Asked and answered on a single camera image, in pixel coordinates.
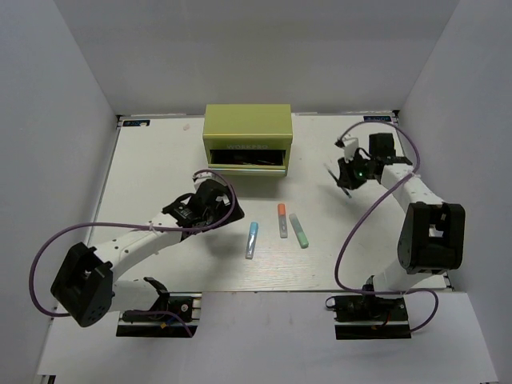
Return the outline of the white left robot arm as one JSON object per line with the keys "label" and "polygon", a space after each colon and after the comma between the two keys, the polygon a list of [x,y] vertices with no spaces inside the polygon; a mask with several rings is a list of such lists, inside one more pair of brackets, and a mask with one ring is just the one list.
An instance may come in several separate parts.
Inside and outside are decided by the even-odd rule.
{"label": "white left robot arm", "polygon": [[207,179],[140,229],[96,246],[72,246],[50,292],[81,327],[92,326],[114,311],[128,312],[138,321],[165,318],[167,288],[151,277],[124,280],[124,273],[165,248],[244,216],[230,188]]}

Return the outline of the green metal drawer box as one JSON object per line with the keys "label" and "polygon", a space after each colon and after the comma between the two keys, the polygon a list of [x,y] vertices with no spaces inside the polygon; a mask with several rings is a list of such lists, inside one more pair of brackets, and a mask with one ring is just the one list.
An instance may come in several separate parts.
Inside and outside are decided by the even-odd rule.
{"label": "green metal drawer box", "polygon": [[[285,177],[293,124],[289,104],[209,104],[202,140],[208,167],[222,174]],[[242,159],[281,162],[281,166],[242,165]]]}

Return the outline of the dark blue pen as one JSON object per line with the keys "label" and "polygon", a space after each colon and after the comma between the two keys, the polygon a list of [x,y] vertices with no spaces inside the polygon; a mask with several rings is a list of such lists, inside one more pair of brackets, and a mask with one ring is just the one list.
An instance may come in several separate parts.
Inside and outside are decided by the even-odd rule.
{"label": "dark blue pen", "polygon": [[324,163],[323,165],[324,165],[325,169],[327,170],[328,174],[329,174],[329,175],[332,177],[332,179],[335,181],[335,183],[336,183],[337,187],[338,187],[338,188],[340,188],[340,189],[342,190],[342,192],[345,194],[345,196],[347,196],[347,197],[348,197],[348,199],[352,199],[352,196],[351,196],[350,192],[348,191],[348,189],[347,189],[347,188],[345,188],[344,186],[342,186],[342,185],[340,184],[340,179],[339,179],[339,177],[337,177],[337,176],[334,174],[334,172],[332,171],[332,169],[331,169],[331,168],[330,168],[326,163]]}

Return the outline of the orange cap highlighter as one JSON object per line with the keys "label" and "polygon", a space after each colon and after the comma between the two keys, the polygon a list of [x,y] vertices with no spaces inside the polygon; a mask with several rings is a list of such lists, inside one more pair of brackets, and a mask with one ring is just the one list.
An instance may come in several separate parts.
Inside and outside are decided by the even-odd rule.
{"label": "orange cap highlighter", "polygon": [[278,204],[278,224],[280,238],[288,237],[287,221],[286,221],[286,206],[284,203]]}

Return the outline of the green highlighter marker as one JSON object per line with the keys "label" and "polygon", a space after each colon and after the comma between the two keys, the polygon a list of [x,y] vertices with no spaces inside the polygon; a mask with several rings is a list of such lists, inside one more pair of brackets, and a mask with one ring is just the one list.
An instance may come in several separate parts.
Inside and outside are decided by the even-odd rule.
{"label": "green highlighter marker", "polygon": [[298,240],[298,244],[302,249],[305,249],[309,246],[309,241],[307,236],[302,228],[300,221],[298,220],[298,216],[296,214],[289,214],[290,224],[292,225],[293,231]]}

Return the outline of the blue highlighter marker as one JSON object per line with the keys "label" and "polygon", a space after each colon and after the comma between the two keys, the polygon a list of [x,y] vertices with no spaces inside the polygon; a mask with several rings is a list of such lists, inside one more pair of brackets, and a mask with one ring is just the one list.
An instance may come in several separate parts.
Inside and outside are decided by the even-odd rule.
{"label": "blue highlighter marker", "polygon": [[248,239],[246,244],[246,259],[252,259],[254,257],[255,245],[258,236],[258,223],[252,222],[250,224]]}

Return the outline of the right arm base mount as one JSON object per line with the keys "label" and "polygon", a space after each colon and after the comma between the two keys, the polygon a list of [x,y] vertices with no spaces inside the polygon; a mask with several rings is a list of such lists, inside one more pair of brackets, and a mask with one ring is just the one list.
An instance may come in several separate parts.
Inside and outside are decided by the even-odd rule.
{"label": "right arm base mount", "polygon": [[411,338],[403,298],[346,294],[330,296],[326,309],[334,313],[337,340],[398,340]]}

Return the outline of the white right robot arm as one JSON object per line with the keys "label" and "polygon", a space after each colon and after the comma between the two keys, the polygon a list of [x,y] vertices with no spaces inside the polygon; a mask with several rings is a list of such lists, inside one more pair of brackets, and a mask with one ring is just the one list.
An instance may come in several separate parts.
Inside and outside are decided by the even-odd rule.
{"label": "white right robot arm", "polygon": [[336,146],[344,150],[335,178],[338,187],[348,192],[375,180],[405,213],[397,258],[363,287],[370,293],[361,299],[362,312],[378,319],[390,309],[387,296],[403,294],[433,275],[461,266],[466,212],[426,186],[412,161],[397,155],[391,133],[370,135],[368,150],[356,138],[340,138]]}

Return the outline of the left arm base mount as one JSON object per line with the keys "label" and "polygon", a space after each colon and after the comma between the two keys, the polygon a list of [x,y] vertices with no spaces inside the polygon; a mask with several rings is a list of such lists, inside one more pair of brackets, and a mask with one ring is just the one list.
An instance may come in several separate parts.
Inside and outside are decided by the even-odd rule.
{"label": "left arm base mount", "polygon": [[118,312],[116,335],[125,338],[191,338],[201,315],[200,293],[169,291],[146,277],[114,284],[110,310]]}

